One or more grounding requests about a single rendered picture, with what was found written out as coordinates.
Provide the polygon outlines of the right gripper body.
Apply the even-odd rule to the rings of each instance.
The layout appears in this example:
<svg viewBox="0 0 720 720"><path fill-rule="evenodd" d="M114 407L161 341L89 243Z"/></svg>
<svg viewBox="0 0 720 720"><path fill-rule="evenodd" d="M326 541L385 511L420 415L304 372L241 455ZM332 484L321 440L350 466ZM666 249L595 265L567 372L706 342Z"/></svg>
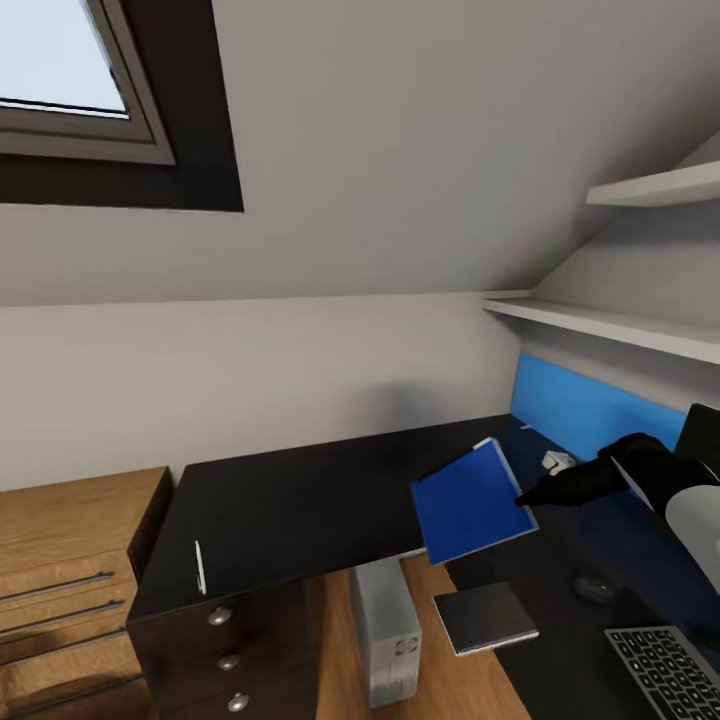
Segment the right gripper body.
<svg viewBox="0 0 720 720"><path fill-rule="evenodd" d="M584 462L582 461L556 476L543 475L537 481L546 500L551 505L581 506L594 499L607 496L592 486L590 478L584 472Z"/></svg>

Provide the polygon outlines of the monitor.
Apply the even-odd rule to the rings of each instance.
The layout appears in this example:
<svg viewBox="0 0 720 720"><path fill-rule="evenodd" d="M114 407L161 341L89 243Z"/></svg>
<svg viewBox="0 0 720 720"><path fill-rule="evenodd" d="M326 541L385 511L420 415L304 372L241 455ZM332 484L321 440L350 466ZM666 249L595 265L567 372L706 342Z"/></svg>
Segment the monitor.
<svg viewBox="0 0 720 720"><path fill-rule="evenodd" d="M720 479L720 409L693 403L673 452L682 461L698 459ZM670 525L656 512L651 511L648 520L670 538L677 538ZM714 631L693 627L690 633L720 643L720 634Z"/></svg>

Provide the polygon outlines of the folder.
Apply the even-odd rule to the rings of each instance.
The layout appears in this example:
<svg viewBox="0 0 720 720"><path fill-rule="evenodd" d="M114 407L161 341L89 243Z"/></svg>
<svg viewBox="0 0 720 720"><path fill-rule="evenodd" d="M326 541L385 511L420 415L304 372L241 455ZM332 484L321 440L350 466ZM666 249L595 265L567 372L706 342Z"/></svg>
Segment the folder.
<svg viewBox="0 0 720 720"><path fill-rule="evenodd" d="M410 484L431 565L540 530L502 448L489 437Z"/></svg>

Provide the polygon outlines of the keyboard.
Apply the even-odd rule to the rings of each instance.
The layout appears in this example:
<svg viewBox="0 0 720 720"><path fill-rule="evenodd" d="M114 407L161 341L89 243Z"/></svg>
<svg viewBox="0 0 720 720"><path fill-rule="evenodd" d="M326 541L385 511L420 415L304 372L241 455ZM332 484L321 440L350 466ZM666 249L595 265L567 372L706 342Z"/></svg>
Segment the keyboard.
<svg viewBox="0 0 720 720"><path fill-rule="evenodd" d="M660 720L720 720L720 674L676 626L605 629Z"/></svg>

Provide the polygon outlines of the notebook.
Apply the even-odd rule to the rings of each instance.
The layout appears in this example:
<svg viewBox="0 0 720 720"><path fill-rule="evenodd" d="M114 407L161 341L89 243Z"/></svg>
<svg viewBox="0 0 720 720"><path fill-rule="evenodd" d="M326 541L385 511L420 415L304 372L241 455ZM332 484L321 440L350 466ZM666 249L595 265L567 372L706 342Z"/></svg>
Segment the notebook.
<svg viewBox="0 0 720 720"><path fill-rule="evenodd" d="M484 649L539 634L507 581L431 599L455 657L484 652Z"/></svg>

